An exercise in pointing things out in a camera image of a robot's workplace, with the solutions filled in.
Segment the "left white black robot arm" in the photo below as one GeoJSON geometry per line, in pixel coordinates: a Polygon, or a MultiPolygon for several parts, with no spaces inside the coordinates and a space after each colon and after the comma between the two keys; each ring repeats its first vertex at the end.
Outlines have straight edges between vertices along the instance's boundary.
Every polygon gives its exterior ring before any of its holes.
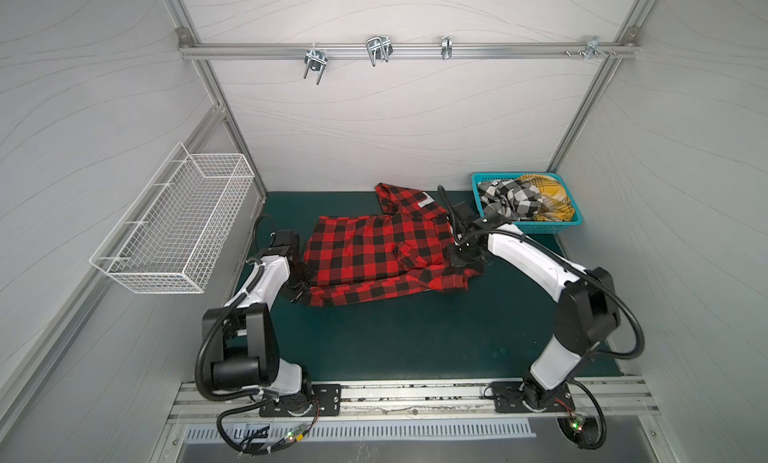
{"type": "Polygon", "coordinates": [[[273,229],[269,245],[251,260],[248,277],[223,306],[202,319],[202,343],[194,366],[198,392],[209,401],[265,394],[275,399],[311,398],[302,366],[280,356],[271,309],[279,296],[306,302],[314,278],[302,261],[300,236],[273,229]]]}

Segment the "red black plaid shirt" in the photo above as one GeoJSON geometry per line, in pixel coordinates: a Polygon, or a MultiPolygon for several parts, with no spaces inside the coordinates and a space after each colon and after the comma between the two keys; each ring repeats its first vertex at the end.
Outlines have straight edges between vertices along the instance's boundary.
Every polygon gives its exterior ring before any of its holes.
{"type": "Polygon", "coordinates": [[[308,239],[304,263],[314,279],[303,303],[338,307],[426,291],[466,291],[480,263],[455,266],[449,213],[426,192],[380,183],[381,213],[322,216],[308,239]]]}

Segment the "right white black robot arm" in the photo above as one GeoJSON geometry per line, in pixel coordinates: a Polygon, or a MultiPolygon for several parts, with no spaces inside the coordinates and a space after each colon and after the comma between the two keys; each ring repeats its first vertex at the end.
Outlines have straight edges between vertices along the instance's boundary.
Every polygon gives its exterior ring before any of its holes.
{"type": "Polygon", "coordinates": [[[500,258],[538,284],[556,304],[552,337],[517,390],[528,409],[545,411],[592,357],[634,360],[642,355],[644,331],[616,294],[609,272],[600,267],[589,270],[558,255],[507,217],[481,216],[465,204],[452,204],[443,186],[437,192],[448,211],[453,265],[469,266],[485,256],[500,258]]]}

